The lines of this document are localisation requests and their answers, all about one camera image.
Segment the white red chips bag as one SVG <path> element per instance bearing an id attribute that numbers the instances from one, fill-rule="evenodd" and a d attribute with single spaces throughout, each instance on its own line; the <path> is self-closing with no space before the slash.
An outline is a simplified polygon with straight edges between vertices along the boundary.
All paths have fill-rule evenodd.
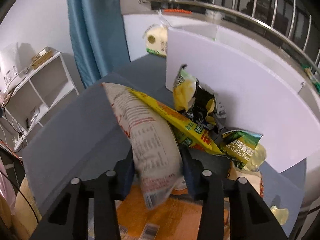
<path id="1" fill-rule="evenodd" d="M 123 85 L 103 83 L 117 123 L 128 137 L 148 209 L 182 180 L 182 158 L 168 122 Z"/>

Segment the black yellow chips bag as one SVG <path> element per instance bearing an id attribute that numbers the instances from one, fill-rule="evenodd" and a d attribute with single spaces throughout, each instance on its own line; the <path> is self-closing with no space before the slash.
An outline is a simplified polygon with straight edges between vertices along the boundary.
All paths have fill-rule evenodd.
<path id="1" fill-rule="evenodd" d="M 215 133 L 225 128 L 227 114 L 218 94 L 189 74 L 186 64 L 179 68 L 172 94 L 175 110 L 196 124 Z"/>

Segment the clear wrapped cake snack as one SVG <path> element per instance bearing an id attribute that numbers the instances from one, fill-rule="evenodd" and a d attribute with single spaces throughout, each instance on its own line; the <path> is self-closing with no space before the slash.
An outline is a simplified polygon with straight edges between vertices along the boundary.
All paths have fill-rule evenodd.
<path id="1" fill-rule="evenodd" d="M 280 225 L 284 225 L 287 222 L 289 218 L 289 210 L 287 208 L 280 209 L 273 205 L 270 210 Z"/>

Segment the green garlic flavour snack bag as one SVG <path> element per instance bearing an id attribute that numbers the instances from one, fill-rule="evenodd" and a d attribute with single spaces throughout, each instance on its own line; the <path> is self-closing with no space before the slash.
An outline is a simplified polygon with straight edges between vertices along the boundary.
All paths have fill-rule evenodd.
<path id="1" fill-rule="evenodd" d="M 259 144 L 262 137 L 260 133 L 234 129 L 221 134 L 219 149 L 236 168 L 256 172 L 267 157 L 265 148 Z"/>

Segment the white shelf unit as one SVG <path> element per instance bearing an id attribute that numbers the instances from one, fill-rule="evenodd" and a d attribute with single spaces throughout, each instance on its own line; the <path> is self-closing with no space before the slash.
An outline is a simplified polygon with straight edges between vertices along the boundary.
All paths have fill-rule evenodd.
<path id="1" fill-rule="evenodd" d="M 1 147 L 20 155 L 41 128 L 79 95 L 63 54 L 47 49 L 37 67 L 9 70 L 1 91 Z"/>

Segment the white storage box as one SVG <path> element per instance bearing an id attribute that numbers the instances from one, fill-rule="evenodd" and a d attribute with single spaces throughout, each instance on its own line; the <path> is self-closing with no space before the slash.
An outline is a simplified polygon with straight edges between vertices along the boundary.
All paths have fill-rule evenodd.
<path id="1" fill-rule="evenodd" d="M 181 65 L 221 99 L 226 125 L 263 135 L 267 162 L 278 172 L 307 161 L 319 168 L 319 96 L 302 79 L 287 83 L 267 66 L 230 46 L 177 28 L 168 30 L 165 85 Z"/>

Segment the green wet wipes pack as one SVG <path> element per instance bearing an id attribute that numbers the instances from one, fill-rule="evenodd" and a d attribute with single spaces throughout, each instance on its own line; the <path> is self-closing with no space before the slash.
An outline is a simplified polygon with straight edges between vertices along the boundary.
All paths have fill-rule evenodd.
<path id="1" fill-rule="evenodd" d="M 309 66 L 306 65 L 302 65 L 302 68 L 305 72 L 305 74 L 309 77 L 311 83 L 313 84 L 314 88 L 317 91 L 317 94 L 320 94 L 320 82 L 316 79 L 316 77 L 314 76 L 314 74 L 312 73 L 312 69 Z"/>

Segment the blue curtain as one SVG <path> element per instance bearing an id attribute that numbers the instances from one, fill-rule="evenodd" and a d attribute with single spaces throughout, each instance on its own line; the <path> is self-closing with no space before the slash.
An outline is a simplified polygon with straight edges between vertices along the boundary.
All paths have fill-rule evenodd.
<path id="1" fill-rule="evenodd" d="M 67 4 L 74 58 L 87 88 L 130 61 L 120 0 L 67 0 Z"/>

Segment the orange beaded tool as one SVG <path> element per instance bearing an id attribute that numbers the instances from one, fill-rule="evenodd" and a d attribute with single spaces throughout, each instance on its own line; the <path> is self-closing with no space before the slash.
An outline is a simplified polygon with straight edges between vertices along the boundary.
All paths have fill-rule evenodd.
<path id="1" fill-rule="evenodd" d="M 169 12 L 169 13 L 192 14 L 192 11 L 184 10 L 184 9 L 163 9 L 162 11 Z"/>

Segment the steel window guard rail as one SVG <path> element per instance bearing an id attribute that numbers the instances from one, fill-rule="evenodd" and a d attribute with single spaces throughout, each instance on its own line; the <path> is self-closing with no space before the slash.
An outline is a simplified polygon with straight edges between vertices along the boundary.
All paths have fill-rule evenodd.
<path id="1" fill-rule="evenodd" d="M 139 0 L 154 10 L 217 11 L 319 73 L 319 14 L 305 0 Z"/>

